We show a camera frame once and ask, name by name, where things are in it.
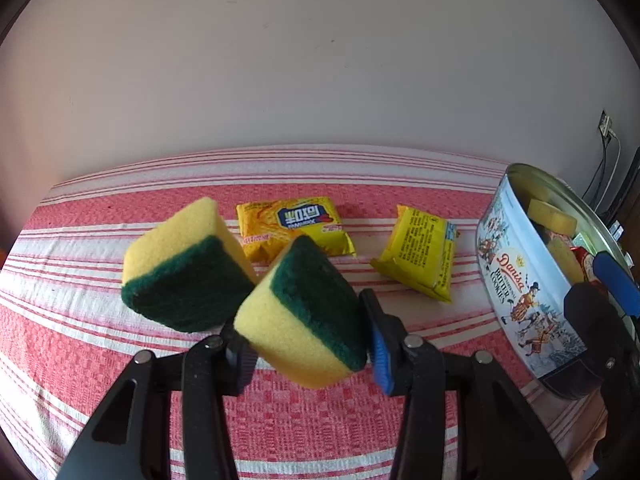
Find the sponge in tin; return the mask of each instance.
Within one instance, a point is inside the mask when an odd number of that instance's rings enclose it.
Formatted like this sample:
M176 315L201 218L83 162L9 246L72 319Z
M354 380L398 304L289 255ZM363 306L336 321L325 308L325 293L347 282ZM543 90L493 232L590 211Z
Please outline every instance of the sponge in tin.
M175 330L200 332L232 318L257 282L218 204L204 197L130 245L122 301Z
M358 297L307 236L279 254L234 327L277 371L308 388L335 383L367 361L369 329Z

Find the electrical outlet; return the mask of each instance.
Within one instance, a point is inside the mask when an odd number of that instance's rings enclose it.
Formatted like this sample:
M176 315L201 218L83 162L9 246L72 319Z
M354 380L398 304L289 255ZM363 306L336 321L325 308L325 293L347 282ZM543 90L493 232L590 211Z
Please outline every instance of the electrical outlet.
M598 129L603 137L607 138L612 134L613 121L611 116L607 114L606 110L603 110L600 114L600 122L598 123Z

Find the danisa logo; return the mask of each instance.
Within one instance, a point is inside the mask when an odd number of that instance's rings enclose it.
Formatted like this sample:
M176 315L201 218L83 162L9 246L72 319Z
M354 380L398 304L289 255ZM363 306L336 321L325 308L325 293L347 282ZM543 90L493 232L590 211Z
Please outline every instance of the danisa logo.
M520 263L520 259L522 259L521 256L516 259L518 263ZM526 288L522 281L522 274L518 272L518 269L510 262L509 255L503 253L502 256L496 258L495 261L500 266L500 271L513 282L513 285L516 286L519 292L522 292Z

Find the yellow snack wrapper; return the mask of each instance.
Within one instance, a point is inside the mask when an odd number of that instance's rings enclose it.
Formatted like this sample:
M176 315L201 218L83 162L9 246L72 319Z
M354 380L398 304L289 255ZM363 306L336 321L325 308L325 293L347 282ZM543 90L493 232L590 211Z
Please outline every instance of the yellow snack wrapper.
M355 254L334 203L327 196L248 202L236 206L242 248L252 262L270 263L300 235L308 235L329 256Z
M380 273L451 302L451 267L457 230L438 216L398 206L398 220L382 256L371 265Z

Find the white wall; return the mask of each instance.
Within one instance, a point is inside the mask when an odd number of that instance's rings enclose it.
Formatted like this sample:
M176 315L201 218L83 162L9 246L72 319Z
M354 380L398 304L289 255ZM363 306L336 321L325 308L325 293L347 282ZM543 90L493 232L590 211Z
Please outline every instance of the white wall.
M64 178L283 142L520 160L581 191L603 106L622 178L639 98L595 0L33 0L0 48L0 200L15 235Z

